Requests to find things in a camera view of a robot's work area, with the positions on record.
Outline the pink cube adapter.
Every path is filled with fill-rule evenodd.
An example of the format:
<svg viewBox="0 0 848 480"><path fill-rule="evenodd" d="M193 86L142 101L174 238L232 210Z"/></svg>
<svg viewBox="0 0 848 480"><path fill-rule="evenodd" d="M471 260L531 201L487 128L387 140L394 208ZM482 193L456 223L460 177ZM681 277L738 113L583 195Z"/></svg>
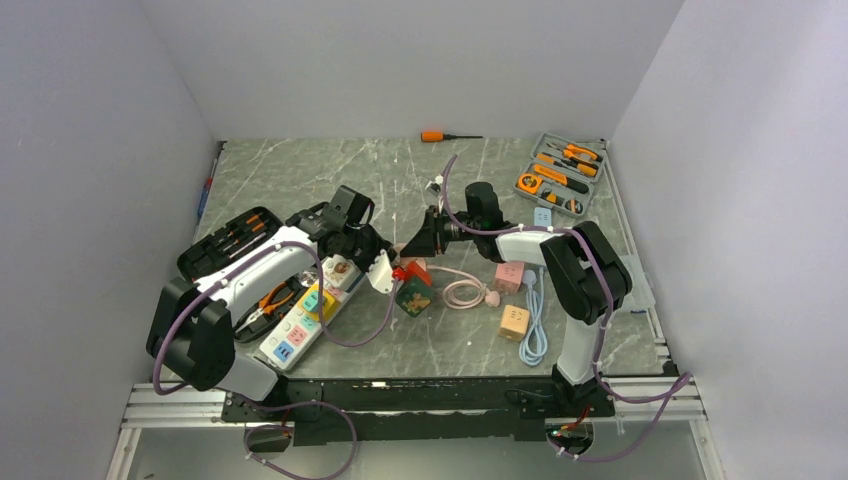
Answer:
<svg viewBox="0 0 848 480"><path fill-rule="evenodd" d="M525 264L520 261L505 262L497 265L492 289L502 294L515 294L520 290Z"/></svg>

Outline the clear plastic screw box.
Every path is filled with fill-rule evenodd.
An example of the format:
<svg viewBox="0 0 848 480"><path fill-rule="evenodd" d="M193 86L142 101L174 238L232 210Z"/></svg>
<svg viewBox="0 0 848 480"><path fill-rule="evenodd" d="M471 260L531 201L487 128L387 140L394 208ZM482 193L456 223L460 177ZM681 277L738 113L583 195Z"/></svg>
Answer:
<svg viewBox="0 0 848 480"><path fill-rule="evenodd" d="M641 261L635 254L623 255L621 260L633 283L631 291L624 297L621 308L630 312L647 312L655 306L656 299Z"/></svg>

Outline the black tool case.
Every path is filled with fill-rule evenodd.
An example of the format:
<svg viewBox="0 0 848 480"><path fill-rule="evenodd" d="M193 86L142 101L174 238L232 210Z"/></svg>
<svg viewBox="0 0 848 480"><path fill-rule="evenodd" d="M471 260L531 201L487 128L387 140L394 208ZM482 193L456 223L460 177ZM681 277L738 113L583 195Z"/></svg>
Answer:
<svg viewBox="0 0 848 480"><path fill-rule="evenodd" d="M181 284L187 292L176 301L164 331L200 294L210 295L184 314L175 341L198 335L219 343L226 337L247 344L269 334L305 293L303 273L316 266L317 245L306 232L289 227L266 207L259 206L228 221L178 257ZM243 331L237 324L257 308L261 298L288 281L294 297Z"/></svg>

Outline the tan wooden cube adapter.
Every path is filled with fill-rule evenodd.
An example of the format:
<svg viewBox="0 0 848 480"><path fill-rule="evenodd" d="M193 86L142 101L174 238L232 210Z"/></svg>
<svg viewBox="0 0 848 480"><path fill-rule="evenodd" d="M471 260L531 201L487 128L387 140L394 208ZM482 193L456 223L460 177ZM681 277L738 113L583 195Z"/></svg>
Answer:
<svg viewBox="0 0 848 480"><path fill-rule="evenodd" d="M505 305L498 335L510 341L520 342L527 334L529 324L530 313L528 310L515 305Z"/></svg>

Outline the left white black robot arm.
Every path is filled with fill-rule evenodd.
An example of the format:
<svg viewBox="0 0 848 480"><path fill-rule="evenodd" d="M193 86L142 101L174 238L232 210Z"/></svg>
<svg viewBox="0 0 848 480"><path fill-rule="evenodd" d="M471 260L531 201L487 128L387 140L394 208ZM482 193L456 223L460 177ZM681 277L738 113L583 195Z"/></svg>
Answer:
<svg viewBox="0 0 848 480"><path fill-rule="evenodd" d="M156 393L173 393L161 383L168 369L183 386L239 394L261 419L279 417L288 402L285 372L326 334L355 292L365 284L379 293L397 290L396 255L370 223L374 208L369 197L341 186L330 201L286 221L255 208L193 245L188 253L204 262L202 269L163 287L146 341ZM259 357L238 351L238 328L271 314L277 292L309 269L317 279L289 300Z"/></svg>

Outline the white power strip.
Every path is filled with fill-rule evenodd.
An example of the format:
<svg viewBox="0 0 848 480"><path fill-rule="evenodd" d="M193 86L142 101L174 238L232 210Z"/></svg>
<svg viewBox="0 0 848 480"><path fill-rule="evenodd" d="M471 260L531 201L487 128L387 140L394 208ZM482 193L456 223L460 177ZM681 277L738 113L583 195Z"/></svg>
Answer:
<svg viewBox="0 0 848 480"><path fill-rule="evenodd" d="M324 282L324 290L341 302L335 315L328 321L324 320L324 326L328 326L352 299L364 279L365 275L361 272L358 281L349 291L337 290ZM307 316L298 306L298 302L299 300L259 346L264 361L279 372L292 370L322 334L319 318L312 319Z"/></svg>

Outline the dark green cube adapter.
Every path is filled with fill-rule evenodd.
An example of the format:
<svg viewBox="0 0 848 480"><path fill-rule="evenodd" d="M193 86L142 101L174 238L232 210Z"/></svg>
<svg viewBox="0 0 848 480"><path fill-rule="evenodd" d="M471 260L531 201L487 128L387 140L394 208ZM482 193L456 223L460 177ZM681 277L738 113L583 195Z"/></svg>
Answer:
<svg viewBox="0 0 848 480"><path fill-rule="evenodd" d="M433 302L435 291L426 282L416 276L408 277L399 288L396 305L409 317L417 318Z"/></svg>

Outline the light blue power strip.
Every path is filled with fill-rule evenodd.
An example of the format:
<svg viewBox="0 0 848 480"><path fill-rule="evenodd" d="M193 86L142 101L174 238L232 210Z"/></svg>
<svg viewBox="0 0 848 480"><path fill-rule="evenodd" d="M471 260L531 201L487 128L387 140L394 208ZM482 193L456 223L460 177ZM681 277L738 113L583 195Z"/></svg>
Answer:
<svg viewBox="0 0 848 480"><path fill-rule="evenodd" d="M536 207L533 214L533 225L548 228L553 225L552 210L545 207Z"/></svg>

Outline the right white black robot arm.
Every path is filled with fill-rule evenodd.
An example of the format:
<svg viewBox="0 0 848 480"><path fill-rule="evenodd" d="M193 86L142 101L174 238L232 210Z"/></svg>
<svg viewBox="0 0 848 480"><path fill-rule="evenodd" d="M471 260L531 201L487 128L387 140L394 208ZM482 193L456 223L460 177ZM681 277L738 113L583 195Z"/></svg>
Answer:
<svg viewBox="0 0 848 480"><path fill-rule="evenodd" d="M505 220L491 184L475 182L464 192L466 210L430 206L419 231L403 247L403 257L434 257L458 241L471 241L495 263L523 262L543 267L566 313L564 345L551 388L557 411L574 415L590 392L602 387L600 354L615 312L632 291L624 262L600 227L583 221L571 228L542 227Z"/></svg>

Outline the grey tool case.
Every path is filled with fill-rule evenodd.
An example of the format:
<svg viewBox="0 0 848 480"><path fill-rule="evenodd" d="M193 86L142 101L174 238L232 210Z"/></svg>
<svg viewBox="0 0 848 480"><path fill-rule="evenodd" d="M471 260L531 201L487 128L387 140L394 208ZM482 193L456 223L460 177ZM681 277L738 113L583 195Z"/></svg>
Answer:
<svg viewBox="0 0 848 480"><path fill-rule="evenodd" d="M529 160L519 171L513 189L541 207L580 219L587 214L606 163L605 140L574 140L545 132L539 136ZM516 187L519 176L524 173L536 175L541 180L535 195ZM582 215L574 215L564 208L564 202L572 198L583 204Z"/></svg>

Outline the red cube adapter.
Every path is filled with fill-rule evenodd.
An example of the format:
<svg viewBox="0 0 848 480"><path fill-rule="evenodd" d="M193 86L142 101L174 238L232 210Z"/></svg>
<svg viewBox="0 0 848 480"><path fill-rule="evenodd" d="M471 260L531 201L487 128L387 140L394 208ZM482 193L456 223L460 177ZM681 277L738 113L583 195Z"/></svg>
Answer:
<svg viewBox="0 0 848 480"><path fill-rule="evenodd" d="M413 258L409 262L407 262L404 266L404 270L412 276L419 278L426 285L432 286L433 280L430 275L426 260L423 258Z"/></svg>

